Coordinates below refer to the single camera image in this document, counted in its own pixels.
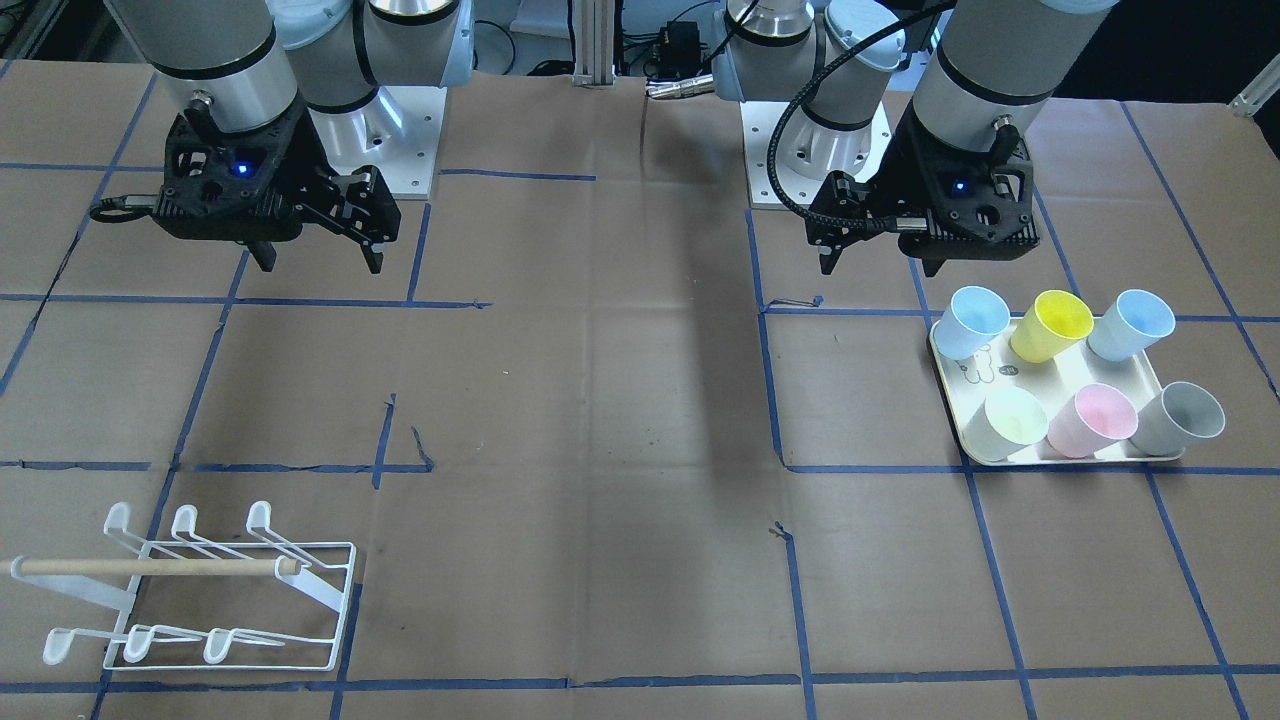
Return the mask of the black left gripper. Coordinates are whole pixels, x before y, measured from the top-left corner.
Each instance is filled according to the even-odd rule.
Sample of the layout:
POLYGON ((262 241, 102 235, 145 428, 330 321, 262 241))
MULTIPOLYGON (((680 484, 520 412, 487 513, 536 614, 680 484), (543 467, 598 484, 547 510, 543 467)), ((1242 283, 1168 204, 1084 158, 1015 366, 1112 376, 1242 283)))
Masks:
POLYGON ((1011 261, 1037 249, 1030 154, 1009 117, 992 128, 987 149, 955 149, 909 108, 867 183, 832 170, 809 210, 855 225, 806 220, 820 274, 835 272, 846 247, 881 233, 897 234, 900 251, 920 259, 925 278, 937 277, 947 260, 1011 261))

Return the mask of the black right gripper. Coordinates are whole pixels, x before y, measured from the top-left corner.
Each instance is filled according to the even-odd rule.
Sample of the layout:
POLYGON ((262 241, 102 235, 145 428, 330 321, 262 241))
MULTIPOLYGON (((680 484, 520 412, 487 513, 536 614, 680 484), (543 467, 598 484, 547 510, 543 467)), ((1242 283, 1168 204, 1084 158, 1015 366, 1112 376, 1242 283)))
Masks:
POLYGON ((229 132, 212 119, 214 102, 195 95, 165 143, 163 187, 152 219, 183 240, 248 243, 261 272, 276 261, 275 242, 307 223, 360 245, 374 275, 385 242, 396 240, 401 211, 378 168, 339 174, 328 161, 307 104, 296 97, 256 129, 229 132))

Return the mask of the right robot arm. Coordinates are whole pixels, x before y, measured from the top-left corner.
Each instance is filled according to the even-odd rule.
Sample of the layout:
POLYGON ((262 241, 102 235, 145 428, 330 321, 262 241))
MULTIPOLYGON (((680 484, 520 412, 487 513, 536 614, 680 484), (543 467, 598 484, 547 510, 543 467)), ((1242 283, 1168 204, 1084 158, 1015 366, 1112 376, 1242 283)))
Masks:
POLYGON ((102 223, 152 219, 269 272, 317 225, 374 274, 425 197, 445 91, 474 65, 470 1, 110 1, 180 110, 155 193, 104 199, 102 223))

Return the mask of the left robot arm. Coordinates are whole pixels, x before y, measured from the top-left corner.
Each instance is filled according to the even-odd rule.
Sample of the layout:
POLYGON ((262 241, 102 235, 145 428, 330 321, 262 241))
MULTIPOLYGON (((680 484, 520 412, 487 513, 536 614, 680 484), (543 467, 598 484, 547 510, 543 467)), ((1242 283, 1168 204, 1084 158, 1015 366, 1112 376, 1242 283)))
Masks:
POLYGON ((782 102, 763 168, 831 274, 845 249, 896 234, 936 275, 948 260, 1011 261, 1039 245, 1025 133, 1110 1, 728 1, 709 65, 716 94, 782 102), (859 152, 909 26, 948 13, 940 45, 869 179, 859 152))

